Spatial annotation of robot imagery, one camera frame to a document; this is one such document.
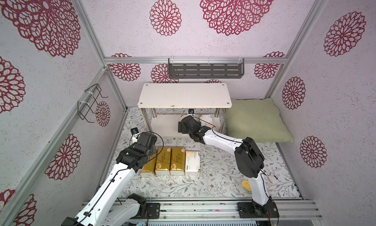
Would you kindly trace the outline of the white tissue pack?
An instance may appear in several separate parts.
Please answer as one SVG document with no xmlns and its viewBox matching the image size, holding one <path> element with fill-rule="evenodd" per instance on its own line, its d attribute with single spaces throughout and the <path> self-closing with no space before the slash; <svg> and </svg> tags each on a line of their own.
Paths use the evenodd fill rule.
<svg viewBox="0 0 376 226">
<path fill-rule="evenodd" d="M 214 117 L 213 114 L 204 114 L 200 116 L 202 120 L 201 123 L 203 126 L 207 126 L 209 128 L 218 127 L 218 119 Z"/>
<path fill-rule="evenodd" d="M 200 171 L 200 151 L 186 151 L 185 175 L 199 176 Z"/>
<path fill-rule="evenodd" d="M 186 117 L 190 117 L 190 115 L 189 114 L 183 114 L 183 115 L 181 115 L 180 121 L 182 121 Z"/>
</svg>

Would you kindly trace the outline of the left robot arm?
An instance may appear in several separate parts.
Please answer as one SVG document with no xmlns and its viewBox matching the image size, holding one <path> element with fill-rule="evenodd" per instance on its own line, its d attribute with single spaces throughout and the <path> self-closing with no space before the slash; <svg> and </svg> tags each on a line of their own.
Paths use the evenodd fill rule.
<svg viewBox="0 0 376 226">
<path fill-rule="evenodd" d="M 122 150 L 108 178 L 75 217 L 67 217 L 63 226 L 122 226 L 132 218 L 147 218 L 146 199 L 130 195 L 115 210 L 113 204 L 127 183 L 157 152 L 157 136 L 151 132 L 135 135 L 135 141 Z"/>
</svg>

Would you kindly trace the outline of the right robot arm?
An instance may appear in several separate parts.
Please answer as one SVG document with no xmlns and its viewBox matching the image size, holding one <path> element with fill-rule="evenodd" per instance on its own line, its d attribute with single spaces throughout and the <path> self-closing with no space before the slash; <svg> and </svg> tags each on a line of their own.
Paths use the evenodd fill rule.
<svg viewBox="0 0 376 226">
<path fill-rule="evenodd" d="M 186 133 L 195 142 L 214 146 L 234 155 L 238 170 L 247 177 L 251 192 L 251 215 L 279 218 L 277 205 L 266 191 L 264 156 L 252 138 L 238 139 L 217 133 L 203 126 L 195 117 L 186 116 L 178 123 L 178 132 Z"/>
</svg>

